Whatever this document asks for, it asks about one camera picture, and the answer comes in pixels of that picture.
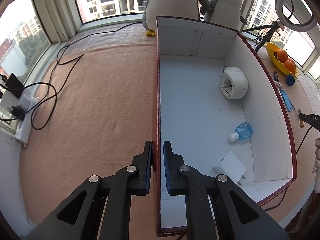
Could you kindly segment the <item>white usb charger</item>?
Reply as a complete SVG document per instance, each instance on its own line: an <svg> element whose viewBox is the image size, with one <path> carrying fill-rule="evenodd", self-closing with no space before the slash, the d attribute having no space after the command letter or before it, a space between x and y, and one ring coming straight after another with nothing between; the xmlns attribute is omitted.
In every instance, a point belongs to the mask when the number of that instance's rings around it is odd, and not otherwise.
<svg viewBox="0 0 320 240"><path fill-rule="evenodd" d="M238 185L242 185L240 179L246 179L244 173L247 168L234 155L232 151L224 152L218 161L214 164L213 169L218 174L224 174Z"/></svg>

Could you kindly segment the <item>blue liquid bottle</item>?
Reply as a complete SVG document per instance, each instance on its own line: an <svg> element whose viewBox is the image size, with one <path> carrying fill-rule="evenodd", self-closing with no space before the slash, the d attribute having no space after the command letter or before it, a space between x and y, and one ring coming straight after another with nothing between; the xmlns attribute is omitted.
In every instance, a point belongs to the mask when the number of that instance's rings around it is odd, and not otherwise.
<svg viewBox="0 0 320 240"><path fill-rule="evenodd" d="M253 130L251 125L248 122L243 122L239 124L235 131L229 135L228 141L235 142L235 141L245 141L249 139L253 135Z"/></svg>

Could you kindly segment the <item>red white cardboard box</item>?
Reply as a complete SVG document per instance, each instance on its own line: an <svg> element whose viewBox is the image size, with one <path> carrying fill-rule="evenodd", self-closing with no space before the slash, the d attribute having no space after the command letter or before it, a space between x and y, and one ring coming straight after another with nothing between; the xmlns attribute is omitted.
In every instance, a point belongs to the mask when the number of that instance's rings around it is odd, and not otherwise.
<svg viewBox="0 0 320 240"><path fill-rule="evenodd" d="M167 193L163 145L202 174L215 176L214 164L226 151L247 168L244 190L264 205L297 178L295 141L286 107L272 76L236 30L187 18L156 18L157 67L153 102L153 168L156 233L187 230L185 200ZM248 80L240 100L226 98L219 79L226 67L239 68ZM248 122L253 135L229 142L236 127Z"/></svg>

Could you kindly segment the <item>wooden clothespin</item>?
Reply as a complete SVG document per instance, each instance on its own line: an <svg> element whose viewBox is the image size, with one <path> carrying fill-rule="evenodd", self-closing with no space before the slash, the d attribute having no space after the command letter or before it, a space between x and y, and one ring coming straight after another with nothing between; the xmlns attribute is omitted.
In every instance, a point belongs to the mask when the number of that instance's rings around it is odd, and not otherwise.
<svg viewBox="0 0 320 240"><path fill-rule="evenodd" d="M298 109L299 125L300 125L301 128L303 128L304 127L304 122L302 120L302 117L300 116L301 113L302 113L301 109Z"/></svg>

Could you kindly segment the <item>white plug-in repellent device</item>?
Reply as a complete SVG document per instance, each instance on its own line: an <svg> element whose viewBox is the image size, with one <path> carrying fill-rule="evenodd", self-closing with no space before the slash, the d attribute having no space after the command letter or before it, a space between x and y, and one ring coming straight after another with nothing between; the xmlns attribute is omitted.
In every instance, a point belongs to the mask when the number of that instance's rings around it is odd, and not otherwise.
<svg viewBox="0 0 320 240"><path fill-rule="evenodd" d="M248 91L248 80L237 67L226 67L219 79L219 89L230 100L242 99Z"/></svg>

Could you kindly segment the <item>blue round lid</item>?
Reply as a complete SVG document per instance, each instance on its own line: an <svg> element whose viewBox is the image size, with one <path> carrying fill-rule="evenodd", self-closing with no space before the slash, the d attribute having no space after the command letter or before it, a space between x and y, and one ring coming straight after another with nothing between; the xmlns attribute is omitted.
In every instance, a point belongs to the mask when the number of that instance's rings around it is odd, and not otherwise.
<svg viewBox="0 0 320 240"><path fill-rule="evenodd" d="M287 75L285 77L285 83L288 85L288 86L293 86L295 84L295 78L293 75Z"/></svg>

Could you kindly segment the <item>pink cosmetic tube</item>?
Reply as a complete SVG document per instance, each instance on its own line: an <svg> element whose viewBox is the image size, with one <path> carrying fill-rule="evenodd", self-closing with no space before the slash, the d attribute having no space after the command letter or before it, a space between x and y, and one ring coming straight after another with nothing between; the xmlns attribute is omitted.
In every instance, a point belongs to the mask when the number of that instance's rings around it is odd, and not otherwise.
<svg viewBox="0 0 320 240"><path fill-rule="evenodd" d="M282 88L283 88L282 84L279 83L279 82L277 82L277 81L274 81L274 84L276 85L276 87L277 87L278 89L282 89Z"/></svg>

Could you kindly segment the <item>black plug on strip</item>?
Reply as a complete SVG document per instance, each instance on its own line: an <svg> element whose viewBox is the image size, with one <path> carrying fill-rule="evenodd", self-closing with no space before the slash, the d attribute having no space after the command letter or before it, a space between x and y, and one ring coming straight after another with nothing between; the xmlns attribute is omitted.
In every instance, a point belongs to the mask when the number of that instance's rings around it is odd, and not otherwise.
<svg viewBox="0 0 320 240"><path fill-rule="evenodd" d="M10 118L9 118L10 121L13 121L13 120L23 121L24 120L24 117L25 117L24 110L21 110L18 107L12 106L11 108L9 108L8 112L10 113Z"/></svg>

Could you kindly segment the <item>white charger on strip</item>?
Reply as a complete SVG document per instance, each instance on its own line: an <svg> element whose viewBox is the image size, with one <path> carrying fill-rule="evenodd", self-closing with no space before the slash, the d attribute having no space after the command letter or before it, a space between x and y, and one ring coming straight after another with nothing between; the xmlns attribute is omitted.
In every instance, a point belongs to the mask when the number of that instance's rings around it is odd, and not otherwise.
<svg viewBox="0 0 320 240"><path fill-rule="evenodd" d="M22 94L16 104L16 108L27 111L31 104L32 97L28 94Z"/></svg>

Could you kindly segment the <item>black cylinder lipstick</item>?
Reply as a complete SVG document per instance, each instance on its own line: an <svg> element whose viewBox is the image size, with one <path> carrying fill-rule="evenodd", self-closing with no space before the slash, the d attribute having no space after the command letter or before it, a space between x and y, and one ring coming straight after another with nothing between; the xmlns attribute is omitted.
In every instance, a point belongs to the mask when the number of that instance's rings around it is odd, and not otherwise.
<svg viewBox="0 0 320 240"><path fill-rule="evenodd" d="M278 82L279 79L278 79L278 73L276 71L273 72L273 79L274 81Z"/></svg>

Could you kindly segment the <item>yellow leaf-shaped tray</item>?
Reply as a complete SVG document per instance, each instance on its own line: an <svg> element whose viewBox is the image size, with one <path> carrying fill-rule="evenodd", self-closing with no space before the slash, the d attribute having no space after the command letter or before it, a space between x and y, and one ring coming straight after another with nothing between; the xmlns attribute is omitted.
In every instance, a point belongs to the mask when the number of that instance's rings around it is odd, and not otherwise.
<svg viewBox="0 0 320 240"><path fill-rule="evenodd" d="M292 73L290 72L289 69L287 69L285 67L285 64L280 62L275 54L277 52L277 50L279 49L279 47L272 43L272 42L266 42L266 51L267 51L267 54L271 60L271 62L285 75L292 75L295 79L298 79L298 76L300 75L300 71L298 70L298 68L296 68L295 72Z"/></svg>

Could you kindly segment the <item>checked grey cloth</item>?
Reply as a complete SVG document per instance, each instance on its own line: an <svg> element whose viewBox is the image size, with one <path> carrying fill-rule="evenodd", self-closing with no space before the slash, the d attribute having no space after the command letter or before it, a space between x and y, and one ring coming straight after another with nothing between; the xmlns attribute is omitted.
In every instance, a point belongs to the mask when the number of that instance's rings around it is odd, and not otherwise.
<svg viewBox="0 0 320 240"><path fill-rule="evenodd" d="M146 36L142 23L114 24L76 34L67 43L67 51L85 51L125 44L154 44L153 36Z"/></svg>

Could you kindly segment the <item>black tripod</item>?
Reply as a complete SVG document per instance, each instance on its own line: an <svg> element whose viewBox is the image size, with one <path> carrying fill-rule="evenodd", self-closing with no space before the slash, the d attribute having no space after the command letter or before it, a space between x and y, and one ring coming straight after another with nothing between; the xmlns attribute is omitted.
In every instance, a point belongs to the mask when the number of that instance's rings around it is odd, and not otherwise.
<svg viewBox="0 0 320 240"><path fill-rule="evenodd" d="M244 29L242 33L252 33L257 31L258 35L254 39L256 41L255 51L258 52L266 42L270 42L274 33L278 33L278 29L283 29L284 25L280 22L280 20L273 21L269 25L261 25L253 28Z"/></svg>

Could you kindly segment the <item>right plush penguin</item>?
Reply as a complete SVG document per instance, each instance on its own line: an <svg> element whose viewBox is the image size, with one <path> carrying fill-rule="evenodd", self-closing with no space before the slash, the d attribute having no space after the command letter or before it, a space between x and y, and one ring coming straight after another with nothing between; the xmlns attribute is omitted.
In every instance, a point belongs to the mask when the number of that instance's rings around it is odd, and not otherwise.
<svg viewBox="0 0 320 240"><path fill-rule="evenodd" d="M200 7L200 14L204 21L224 26L233 30L240 30L240 22L247 25L247 21L241 15L242 0L208 0L210 10Z"/></svg>

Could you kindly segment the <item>left plush penguin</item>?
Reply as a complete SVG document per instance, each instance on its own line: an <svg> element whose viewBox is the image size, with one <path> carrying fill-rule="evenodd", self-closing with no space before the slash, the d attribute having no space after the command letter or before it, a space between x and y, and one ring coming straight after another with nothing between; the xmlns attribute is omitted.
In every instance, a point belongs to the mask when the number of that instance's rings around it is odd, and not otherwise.
<svg viewBox="0 0 320 240"><path fill-rule="evenodd" d="M143 2L146 2L142 17L146 36L155 35L157 16L199 20L199 5L208 10L212 9L208 0L137 0L139 6L143 5Z"/></svg>

